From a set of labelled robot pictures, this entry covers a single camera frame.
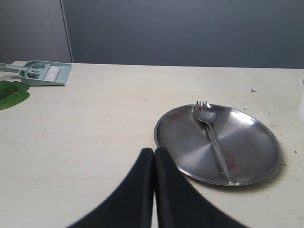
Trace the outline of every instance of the brush bristles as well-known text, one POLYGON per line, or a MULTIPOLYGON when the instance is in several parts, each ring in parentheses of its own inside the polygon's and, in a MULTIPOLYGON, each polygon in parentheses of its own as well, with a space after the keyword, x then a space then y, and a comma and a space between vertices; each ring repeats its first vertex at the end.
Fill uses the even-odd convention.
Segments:
POLYGON ((44 77, 44 80, 46 81, 56 81, 58 75, 60 72, 60 68, 57 66, 50 66, 50 68, 47 71, 47 74, 44 77))

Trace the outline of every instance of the table surface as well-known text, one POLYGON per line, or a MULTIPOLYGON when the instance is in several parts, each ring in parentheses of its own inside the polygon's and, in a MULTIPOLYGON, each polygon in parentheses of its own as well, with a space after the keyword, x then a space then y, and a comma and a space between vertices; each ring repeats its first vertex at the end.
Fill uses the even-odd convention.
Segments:
MULTIPOLYGON (((249 227, 304 227, 303 75, 299 69, 73 64, 65 87, 31 87, 29 99, 0 111, 0 227, 66 227, 83 217, 120 184, 141 148, 155 149, 158 119, 198 99, 263 122, 280 142, 284 164, 251 186, 189 182, 249 227)), ((0 72, 0 80, 16 79, 0 72)))

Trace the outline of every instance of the stainless steel plate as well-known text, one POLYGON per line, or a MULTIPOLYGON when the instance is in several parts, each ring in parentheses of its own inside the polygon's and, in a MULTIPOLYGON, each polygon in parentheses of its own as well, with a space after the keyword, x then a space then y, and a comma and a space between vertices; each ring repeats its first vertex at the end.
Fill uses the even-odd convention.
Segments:
MULTIPOLYGON (((237 185, 264 180, 281 161, 279 144, 271 131, 255 118, 230 107, 212 105, 219 146, 237 185)), ((213 150, 208 126, 196 119, 194 105, 175 108, 160 118, 154 130, 157 147, 165 147, 183 173, 212 184, 228 185, 213 150)))

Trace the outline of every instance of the dustpan handle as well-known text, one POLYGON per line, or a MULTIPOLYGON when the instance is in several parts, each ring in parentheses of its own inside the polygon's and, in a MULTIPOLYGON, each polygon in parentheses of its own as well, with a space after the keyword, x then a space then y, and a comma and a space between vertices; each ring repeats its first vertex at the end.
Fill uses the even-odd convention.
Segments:
POLYGON ((0 63, 0 71, 8 71, 8 72, 12 72, 12 70, 27 70, 27 67, 22 67, 22 66, 15 66, 15 65, 10 65, 10 64, 5 64, 5 63, 0 63))

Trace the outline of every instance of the black object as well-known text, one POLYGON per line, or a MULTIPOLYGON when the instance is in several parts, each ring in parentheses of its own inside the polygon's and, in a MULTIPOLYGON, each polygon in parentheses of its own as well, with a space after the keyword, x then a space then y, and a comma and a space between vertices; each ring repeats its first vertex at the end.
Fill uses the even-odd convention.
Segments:
POLYGON ((245 228, 202 197, 166 149, 156 150, 155 163, 159 228, 245 228))
POLYGON ((70 228, 149 228, 153 207, 154 154, 142 149, 118 188, 70 228))

